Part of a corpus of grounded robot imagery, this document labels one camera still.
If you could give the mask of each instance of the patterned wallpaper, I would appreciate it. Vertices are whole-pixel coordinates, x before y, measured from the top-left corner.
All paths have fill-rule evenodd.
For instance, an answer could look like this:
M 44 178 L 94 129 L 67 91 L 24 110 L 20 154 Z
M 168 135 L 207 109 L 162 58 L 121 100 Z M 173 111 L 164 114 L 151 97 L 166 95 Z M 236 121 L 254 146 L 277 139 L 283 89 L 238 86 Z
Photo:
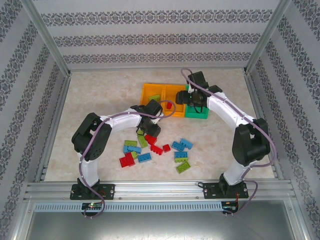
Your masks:
M 0 240 L 35 180 L 65 80 L 19 0 L 0 3 Z
M 320 6 L 293 0 L 251 72 L 311 239 L 320 239 Z
M 71 70 L 244 67 L 279 0 L 35 0 Z

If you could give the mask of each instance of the black mounting bracket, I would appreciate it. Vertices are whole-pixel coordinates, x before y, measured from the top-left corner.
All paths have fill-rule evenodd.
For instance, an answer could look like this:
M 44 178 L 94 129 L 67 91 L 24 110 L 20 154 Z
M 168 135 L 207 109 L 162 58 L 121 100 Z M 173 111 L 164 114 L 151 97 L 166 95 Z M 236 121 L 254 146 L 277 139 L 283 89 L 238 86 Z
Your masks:
M 247 185 L 242 181 L 237 185 L 230 186 L 224 194 L 218 182 L 199 182 L 198 186 L 203 189 L 204 199 L 247 199 L 249 197 Z
M 71 187 L 70 199 L 71 200 L 100 200 L 89 188 L 83 185 L 80 179 L 77 179 L 77 184 Z M 114 184 L 100 184 L 98 181 L 92 188 L 100 194 L 104 200 L 113 200 L 115 196 Z

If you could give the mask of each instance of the orange tray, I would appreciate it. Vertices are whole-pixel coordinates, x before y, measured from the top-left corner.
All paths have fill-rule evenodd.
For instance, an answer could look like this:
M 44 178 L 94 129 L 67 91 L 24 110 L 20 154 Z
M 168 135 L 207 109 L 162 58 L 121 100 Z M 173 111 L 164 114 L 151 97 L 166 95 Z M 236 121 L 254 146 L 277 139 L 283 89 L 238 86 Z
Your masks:
M 149 97 L 154 95 L 160 95 L 160 100 L 170 100 L 176 103 L 176 94 L 179 91 L 186 90 L 186 85 L 176 85 L 176 84 L 155 84 L 155 83 L 144 83 L 141 94 L 141 105 L 147 105 L 149 102 Z M 169 115 L 173 111 L 173 107 L 171 109 L 167 109 L 167 102 L 161 103 L 163 114 L 165 116 Z M 186 105 L 178 105 L 175 104 L 176 110 L 172 115 L 173 117 L 185 117 L 186 113 Z

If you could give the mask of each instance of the green tray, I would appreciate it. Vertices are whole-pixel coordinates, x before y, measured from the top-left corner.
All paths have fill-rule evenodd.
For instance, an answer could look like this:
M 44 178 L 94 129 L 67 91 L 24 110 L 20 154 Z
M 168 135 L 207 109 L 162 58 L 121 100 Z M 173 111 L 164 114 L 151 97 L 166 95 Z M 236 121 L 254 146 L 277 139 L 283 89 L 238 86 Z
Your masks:
M 195 108 L 198 112 L 201 111 L 201 107 L 195 107 Z M 207 107 L 203 107 L 201 113 L 197 113 L 195 111 L 195 108 L 193 106 L 187 105 L 186 109 L 185 109 L 184 117 L 185 118 L 192 118 L 192 119 L 207 119 L 208 118 L 209 109 Z

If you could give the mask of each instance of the enclosure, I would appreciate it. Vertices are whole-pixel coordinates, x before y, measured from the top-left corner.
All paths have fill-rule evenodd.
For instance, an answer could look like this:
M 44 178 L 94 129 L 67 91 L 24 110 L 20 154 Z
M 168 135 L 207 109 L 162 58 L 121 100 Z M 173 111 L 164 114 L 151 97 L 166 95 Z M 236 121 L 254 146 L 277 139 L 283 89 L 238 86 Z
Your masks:
M 319 4 L 2 0 L 0 239 L 320 239 Z M 182 67 L 266 120 L 277 154 L 246 176 L 255 197 L 234 217 L 221 213 L 234 198 L 204 197 L 198 183 L 217 182 L 234 161 L 234 129 L 213 111 L 177 105 L 158 122 L 156 145 L 192 142 L 190 169 L 178 174 L 174 149 L 149 146 L 142 154 L 152 160 L 122 168 L 136 130 L 112 134 L 98 176 L 115 185 L 113 200 L 100 220 L 85 219 L 91 201 L 70 199 L 80 176 L 73 134 L 92 112 L 113 115 L 155 95 L 175 101 L 187 87 Z M 246 186 L 252 196 L 255 184 Z

